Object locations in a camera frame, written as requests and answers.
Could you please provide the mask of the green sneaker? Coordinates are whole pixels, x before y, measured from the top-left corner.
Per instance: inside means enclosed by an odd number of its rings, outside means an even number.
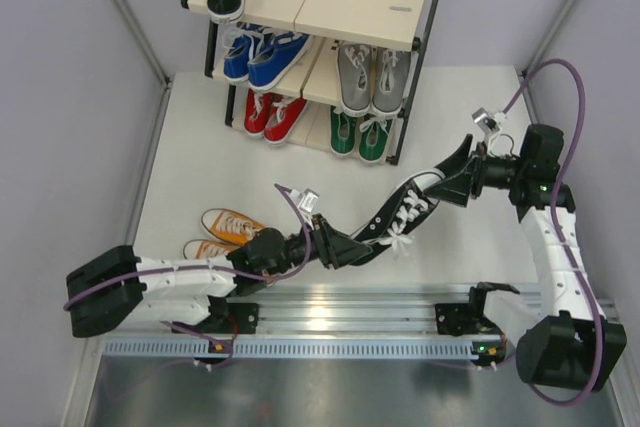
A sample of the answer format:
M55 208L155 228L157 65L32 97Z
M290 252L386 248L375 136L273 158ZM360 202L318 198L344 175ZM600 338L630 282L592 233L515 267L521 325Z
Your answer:
M358 148L360 159L367 163L379 162L387 149L393 120L368 114L360 124L361 133Z
M333 106L330 111L330 147L334 154L345 157L355 147L356 118Z

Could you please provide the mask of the orange sneaker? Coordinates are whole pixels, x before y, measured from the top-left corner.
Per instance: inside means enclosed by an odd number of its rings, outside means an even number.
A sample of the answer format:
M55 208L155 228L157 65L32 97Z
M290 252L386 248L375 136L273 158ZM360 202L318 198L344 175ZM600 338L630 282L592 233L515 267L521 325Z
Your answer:
M187 242L182 250L187 260L198 260L226 256L238 249L237 245L215 240L196 239Z
M251 241L265 226L254 219L230 209L209 209L200 223L214 238L234 245Z

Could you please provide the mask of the grey sneaker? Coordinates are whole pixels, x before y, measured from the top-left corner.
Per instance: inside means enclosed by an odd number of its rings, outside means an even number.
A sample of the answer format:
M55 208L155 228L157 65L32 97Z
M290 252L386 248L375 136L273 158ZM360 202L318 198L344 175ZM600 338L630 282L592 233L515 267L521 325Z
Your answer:
M380 48L376 58L376 83L372 110L378 117L399 113L411 67L411 53Z
M362 117L369 110L372 60L372 48L365 44L342 42L337 50L341 106L349 116Z

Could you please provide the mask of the red sneaker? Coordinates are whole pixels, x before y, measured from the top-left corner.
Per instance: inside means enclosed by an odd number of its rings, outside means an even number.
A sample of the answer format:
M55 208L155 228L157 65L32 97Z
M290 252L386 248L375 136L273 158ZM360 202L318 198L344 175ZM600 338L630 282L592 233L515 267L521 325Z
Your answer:
M244 130L250 137L264 134L271 115L274 94L249 90L245 106Z
M283 144L306 109L307 101L302 97L278 96L272 104L264 138L271 145Z

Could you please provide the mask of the blue sneaker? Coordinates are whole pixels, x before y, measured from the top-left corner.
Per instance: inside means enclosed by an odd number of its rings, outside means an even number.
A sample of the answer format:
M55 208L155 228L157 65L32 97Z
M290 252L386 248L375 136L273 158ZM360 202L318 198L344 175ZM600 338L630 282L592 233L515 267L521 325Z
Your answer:
M273 89L285 74L301 60L313 44L309 34L284 31L273 33L265 46L248 62L251 89Z
M248 64L265 47L271 34L257 24L230 27L223 34L223 46L227 50L223 59L223 75L231 84L247 81Z

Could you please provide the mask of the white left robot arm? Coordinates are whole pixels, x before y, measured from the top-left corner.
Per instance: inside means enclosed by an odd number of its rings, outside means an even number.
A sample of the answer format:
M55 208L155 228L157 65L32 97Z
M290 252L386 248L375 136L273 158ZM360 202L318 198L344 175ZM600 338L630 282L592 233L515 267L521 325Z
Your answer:
M245 245L213 258L150 259L120 245L67 275L63 309L76 338L159 324L215 333L227 323L228 298L289 279L312 261L338 269L372 251L370 243L334 229L319 214L297 234L286 237L265 228Z

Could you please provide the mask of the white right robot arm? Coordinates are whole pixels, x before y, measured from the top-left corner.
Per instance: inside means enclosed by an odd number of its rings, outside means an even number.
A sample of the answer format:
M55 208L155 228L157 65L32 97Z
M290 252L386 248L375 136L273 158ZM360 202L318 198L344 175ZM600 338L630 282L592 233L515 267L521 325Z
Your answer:
M571 189L559 182L564 134L532 124L518 154L497 157L466 135L438 164L445 177L428 197L461 207L486 188L505 190L529 244L540 292L540 310L522 302L515 288L486 284L467 308L476 331L499 327L515 346L520 379L532 386L600 391L626 345L624 327L606 319L594 298L576 237Z

